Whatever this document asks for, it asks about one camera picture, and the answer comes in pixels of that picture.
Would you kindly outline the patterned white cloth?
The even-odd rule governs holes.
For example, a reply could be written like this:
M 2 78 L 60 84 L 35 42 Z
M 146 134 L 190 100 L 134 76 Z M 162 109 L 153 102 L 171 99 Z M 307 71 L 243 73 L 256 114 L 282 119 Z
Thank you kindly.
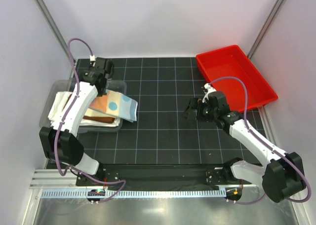
M 138 102 L 136 100 L 112 90 L 107 90 L 105 95 L 108 97 L 106 114 L 130 122 L 137 121 Z

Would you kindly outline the yellow crocodile print towel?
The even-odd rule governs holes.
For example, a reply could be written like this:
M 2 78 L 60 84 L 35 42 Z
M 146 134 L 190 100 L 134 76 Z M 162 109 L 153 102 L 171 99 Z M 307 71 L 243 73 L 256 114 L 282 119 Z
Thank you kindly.
M 112 116 L 110 116 L 108 114 L 105 114 L 103 112 L 98 112 L 98 111 L 95 111 L 92 109 L 87 109 L 84 116 L 86 116 L 86 117 L 111 117 L 111 118 L 113 118 Z

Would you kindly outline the large white towel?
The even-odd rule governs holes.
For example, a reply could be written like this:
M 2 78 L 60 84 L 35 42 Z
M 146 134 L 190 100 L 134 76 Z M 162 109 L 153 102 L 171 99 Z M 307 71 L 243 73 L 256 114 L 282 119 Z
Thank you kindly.
M 61 115 L 63 108 L 65 107 L 68 99 L 71 97 L 71 94 L 72 93 L 69 91 L 61 91 L 61 92 L 56 93 L 54 102 L 48 114 L 48 119 L 50 120 L 51 123 L 56 121 L 59 115 Z M 103 128 L 105 127 L 114 128 L 114 127 L 119 126 L 119 123 L 120 123 L 119 118 L 115 118 L 113 123 L 105 123 L 105 122 L 100 122 L 100 121 L 84 118 L 81 121 L 80 126 L 98 126 L 98 127 L 103 127 Z

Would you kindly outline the brown towel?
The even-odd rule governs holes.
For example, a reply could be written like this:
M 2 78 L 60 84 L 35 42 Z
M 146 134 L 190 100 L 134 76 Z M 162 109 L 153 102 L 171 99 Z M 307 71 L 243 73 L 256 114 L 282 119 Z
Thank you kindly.
M 96 97 L 95 100 L 93 101 L 93 103 L 90 104 L 89 109 L 98 111 L 98 112 L 102 112 L 102 113 L 106 113 L 107 110 L 107 101 L 108 101 L 108 97 L 106 95 L 103 95 L 101 97 Z M 114 123 L 114 121 L 116 120 L 115 116 L 111 117 L 86 117 L 83 116 L 84 119 L 86 120 L 92 120 L 92 121 L 96 121 L 96 122 L 100 122 L 100 123 Z

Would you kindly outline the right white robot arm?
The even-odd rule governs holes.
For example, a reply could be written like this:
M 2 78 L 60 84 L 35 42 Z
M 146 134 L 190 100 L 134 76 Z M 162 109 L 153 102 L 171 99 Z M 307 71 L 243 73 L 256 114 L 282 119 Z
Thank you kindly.
M 262 188 L 265 195 L 279 203 L 307 188 L 301 157 L 278 148 L 238 111 L 232 111 L 221 91 L 209 92 L 204 98 L 192 97 L 184 111 L 186 119 L 214 122 L 219 129 L 244 145 L 260 162 L 250 164 L 241 159 L 225 163 L 223 180 L 229 184 L 238 179 Z

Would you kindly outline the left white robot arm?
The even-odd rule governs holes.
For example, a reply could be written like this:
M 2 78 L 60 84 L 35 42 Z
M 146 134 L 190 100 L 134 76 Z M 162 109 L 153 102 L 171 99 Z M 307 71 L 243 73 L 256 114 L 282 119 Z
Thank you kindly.
M 113 72 L 111 60 L 91 56 L 88 69 L 80 75 L 75 74 L 74 90 L 61 116 L 50 127 L 41 128 L 39 137 L 44 154 L 55 161 L 61 176 L 72 169 L 87 177 L 94 186 L 103 183 L 103 164 L 84 152 L 77 134 L 89 105 L 106 93 L 107 81 Z

